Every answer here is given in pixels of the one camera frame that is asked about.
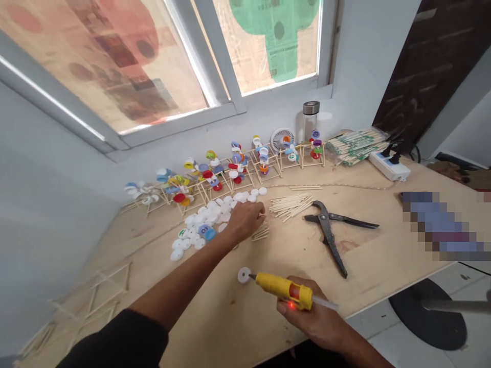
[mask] wooden table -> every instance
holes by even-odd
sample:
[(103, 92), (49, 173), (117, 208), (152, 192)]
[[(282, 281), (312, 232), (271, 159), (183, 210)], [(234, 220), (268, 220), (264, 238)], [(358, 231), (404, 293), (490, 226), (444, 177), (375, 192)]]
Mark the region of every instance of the wooden table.
[[(161, 366), (250, 367), (305, 339), (276, 311), (275, 297), (253, 282), (238, 283), (237, 273), (244, 266), (253, 272), (314, 279), (328, 298), (340, 305), (340, 314), (348, 318), (451, 264), (440, 261), (439, 254), (425, 251), (415, 224), (404, 220), (397, 199), (401, 191), (439, 192), (440, 200), (449, 203), (449, 211), (462, 213), (462, 220), (470, 222), (470, 230), (485, 233), (483, 236), (490, 239), (487, 219), (491, 205), (480, 202), (478, 193), (422, 165), (405, 159), (403, 163), (410, 167), (411, 175), (406, 182), (388, 190), (325, 187), (309, 192), (324, 202), (329, 211), (380, 224), (379, 229), (373, 230), (332, 222), (348, 271), (347, 280), (341, 277), (329, 250), (322, 244), (318, 225), (302, 220), (302, 216), (284, 224), (267, 212), (269, 237), (241, 243), (218, 265), (171, 331)], [(369, 162), (352, 168), (334, 169), (329, 163), (325, 168), (292, 168), (284, 171), (283, 179), (266, 183), (391, 185)], [(269, 188), (262, 200), (269, 207), (270, 198), (295, 193), (301, 192), (292, 192), (288, 187)], [(311, 208), (302, 215), (316, 211)], [(114, 270), (131, 260), (129, 292), (122, 298), (118, 311), (127, 307), (196, 252), (191, 248), (181, 261), (169, 260), (171, 244), (184, 226), (163, 232), (180, 220), (177, 209), (169, 207), (156, 210), (148, 218), (139, 209), (118, 216), (85, 264), (80, 280), (90, 280), (96, 270)], [(87, 285), (90, 283), (81, 283), (78, 290)], [(78, 293), (78, 302), (87, 303), (84, 293)], [(104, 323), (103, 318), (100, 324), (84, 329), (81, 336), (97, 331)], [(60, 317), (48, 346), (37, 356), (29, 357), (25, 366), (54, 366), (65, 354), (70, 339), (61, 334), (69, 325), (68, 320)]]

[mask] human hand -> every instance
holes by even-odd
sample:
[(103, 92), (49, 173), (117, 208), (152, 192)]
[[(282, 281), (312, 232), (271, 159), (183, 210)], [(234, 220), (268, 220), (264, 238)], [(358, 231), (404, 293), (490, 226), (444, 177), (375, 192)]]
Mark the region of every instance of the human hand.
[(227, 233), (228, 238), (233, 239), (234, 246), (237, 245), (261, 226), (266, 218), (262, 216), (264, 212), (262, 202), (238, 202), (223, 233)]
[[(312, 289), (315, 296), (327, 299), (315, 281), (295, 276), (288, 276), (287, 279), (295, 284), (305, 285)], [(286, 302), (278, 299), (276, 309), (314, 343), (331, 351), (342, 352), (354, 331), (336, 311), (316, 303), (307, 311), (292, 309)]]

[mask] window pane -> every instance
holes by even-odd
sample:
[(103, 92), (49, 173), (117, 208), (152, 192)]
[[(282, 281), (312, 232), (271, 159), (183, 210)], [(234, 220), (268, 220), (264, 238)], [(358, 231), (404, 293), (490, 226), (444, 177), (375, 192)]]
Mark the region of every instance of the window pane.
[(163, 1), (0, 0), (0, 9), (0, 28), (117, 132), (207, 108)]
[(243, 94), (317, 72), (319, 0), (213, 0)]

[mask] power strip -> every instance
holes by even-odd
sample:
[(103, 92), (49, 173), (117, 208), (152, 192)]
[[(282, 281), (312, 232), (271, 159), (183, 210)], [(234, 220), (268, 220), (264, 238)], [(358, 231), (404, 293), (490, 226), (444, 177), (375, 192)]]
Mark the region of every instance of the power strip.
[(380, 172), (382, 172), (382, 174), (384, 174), (389, 180), (406, 181), (406, 178), (411, 173), (411, 170), (409, 170), (409, 168), (403, 164), (393, 164), (389, 162), (390, 158), (391, 156), (383, 157), (380, 151), (372, 152), (368, 157), (369, 161), (374, 164), (375, 167), (379, 169)]

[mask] metal cutting pliers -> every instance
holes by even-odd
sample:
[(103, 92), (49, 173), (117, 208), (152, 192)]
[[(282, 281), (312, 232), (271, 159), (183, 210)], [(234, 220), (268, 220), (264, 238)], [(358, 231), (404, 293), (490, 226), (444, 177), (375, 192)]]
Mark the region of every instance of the metal cutting pliers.
[(377, 228), (379, 227), (379, 225), (355, 220), (346, 216), (329, 213), (327, 211), (326, 206), (321, 201), (314, 201), (312, 205), (319, 208), (321, 210), (321, 213), (318, 215), (307, 215), (304, 216), (303, 218), (306, 221), (315, 222), (322, 227), (322, 231), (324, 232), (324, 240), (322, 242), (329, 247), (332, 256), (334, 257), (334, 260), (339, 268), (339, 271), (341, 271), (341, 274), (343, 275), (344, 278), (347, 278), (348, 272), (346, 271), (346, 268), (344, 268), (343, 261), (341, 260), (341, 257), (339, 256), (338, 253), (338, 249), (336, 248), (336, 243), (334, 242), (334, 234), (332, 233), (331, 230), (330, 220), (343, 221), (350, 225), (366, 227), (366, 228)]

